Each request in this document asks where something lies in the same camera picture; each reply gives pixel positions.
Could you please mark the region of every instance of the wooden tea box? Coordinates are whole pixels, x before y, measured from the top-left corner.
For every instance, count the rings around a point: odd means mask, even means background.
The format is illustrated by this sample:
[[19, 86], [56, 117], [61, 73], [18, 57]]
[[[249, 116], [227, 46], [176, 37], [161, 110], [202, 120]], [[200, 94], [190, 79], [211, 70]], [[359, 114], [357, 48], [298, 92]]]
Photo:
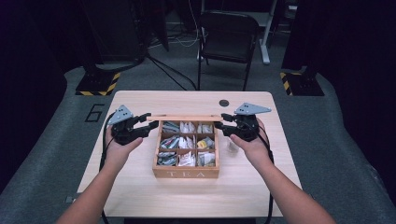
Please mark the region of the wooden tea box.
[[[218, 178], [219, 177], [219, 138], [214, 121], [222, 121], [220, 116], [159, 116], [151, 117], [159, 120], [159, 133], [155, 148], [152, 170], [157, 178]], [[169, 124], [173, 130], [167, 131]], [[185, 133], [180, 131], [180, 126], [189, 125], [195, 131]], [[178, 141], [189, 142], [190, 147], [180, 148]]]

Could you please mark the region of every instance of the handheld controller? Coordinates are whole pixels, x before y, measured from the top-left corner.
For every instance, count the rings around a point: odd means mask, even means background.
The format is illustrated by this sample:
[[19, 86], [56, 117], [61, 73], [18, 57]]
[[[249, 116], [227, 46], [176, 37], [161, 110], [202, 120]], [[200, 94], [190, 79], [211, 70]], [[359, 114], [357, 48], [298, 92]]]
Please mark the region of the handheld controller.
[[230, 136], [233, 133], [250, 142], [260, 132], [256, 114], [266, 112], [271, 112], [271, 108], [244, 103], [234, 111], [235, 115], [221, 114], [225, 121], [236, 122], [236, 126], [224, 125], [220, 121], [215, 121], [215, 127], [222, 130], [224, 136]]
[[149, 136], [149, 132], [158, 127], [158, 120], [150, 122], [148, 126], [134, 129], [137, 122], [146, 121], [148, 116], [151, 116], [151, 114], [147, 113], [134, 117], [134, 114], [125, 105], [121, 105], [108, 122], [108, 124], [113, 125], [111, 135], [114, 137], [114, 141], [124, 146], [138, 137]]

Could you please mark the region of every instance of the hand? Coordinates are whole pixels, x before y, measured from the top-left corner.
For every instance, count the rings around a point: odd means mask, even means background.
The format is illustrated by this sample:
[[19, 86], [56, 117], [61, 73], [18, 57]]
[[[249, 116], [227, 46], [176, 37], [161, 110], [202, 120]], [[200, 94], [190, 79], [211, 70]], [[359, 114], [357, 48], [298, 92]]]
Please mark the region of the hand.
[[125, 162], [128, 161], [129, 154], [143, 142], [143, 138], [136, 138], [133, 142], [122, 146], [114, 141], [111, 136], [111, 126], [106, 130], [107, 155], [104, 168], [111, 169], [118, 173]]
[[[265, 131], [264, 124], [260, 119], [257, 119], [257, 121], [259, 122], [260, 125], [260, 135], [268, 143], [267, 136], [264, 133]], [[241, 147], [245, 151], [245, 155], [247, 156], [247, 159], [256, 169], [258, 168], [259, 165], [272, 164], [268, 156], [268, 150], [259, 137], [257, 137], [256, 139], [250, 142], [241, 139], [235, 134], [231, 134], [230, 138], [237, 146]]]

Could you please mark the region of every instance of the table top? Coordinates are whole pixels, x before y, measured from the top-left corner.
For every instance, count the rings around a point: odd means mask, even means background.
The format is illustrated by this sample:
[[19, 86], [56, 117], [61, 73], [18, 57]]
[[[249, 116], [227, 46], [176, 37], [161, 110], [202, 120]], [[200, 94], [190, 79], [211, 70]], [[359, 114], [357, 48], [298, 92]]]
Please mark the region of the table top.
[[[224, 107], [220, 100], [227, 100]], [[276, 166], [301, 187], [274, 99], [265, 91], [118, 91], [107, 116], [120, 105], [135, 116], [233, 114], [243, 103], [271, 107], [256, 115], [264, 123]], [[137, 123], [135, 127], [148, 123]], [[150, 132], [130, 155], [106, 202], [108, 217], [266, 217], [269, 190], [242, 149], [229, 150], [229, 138], [219, 132], [219, 178], [156, 178], [152, 171], [158, 129]], [[82, 192], [97, 175], [102, 131], [78, 187]], [[274, 203], [273, 216], [282, 214]]]

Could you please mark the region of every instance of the person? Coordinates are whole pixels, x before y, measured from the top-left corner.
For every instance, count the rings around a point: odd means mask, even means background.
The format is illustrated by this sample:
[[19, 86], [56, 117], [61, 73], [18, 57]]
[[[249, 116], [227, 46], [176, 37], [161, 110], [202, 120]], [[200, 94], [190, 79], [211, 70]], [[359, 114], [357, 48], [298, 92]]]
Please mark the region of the person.
[[[260, 119], [257, 121], [260, 125], [260, 136], [268, 143], [264, 125]], [[260, 138], [251, 142], [235, 134], [231, 134], [230, 138], [244, 150], [247, 159], [259, 172], [288, 223], [335, 223], [332, 216], [319, 203], [276, 168]], [[98, 223], [117, 174], [127, 162], [129, 153], [143, 142], [142, 138], [137, 138], [130, 144], [121, 146], [111, 139], [111, 130], [107, 128], [108, 149], [103, 169], [61, 215], [57, 223]]]

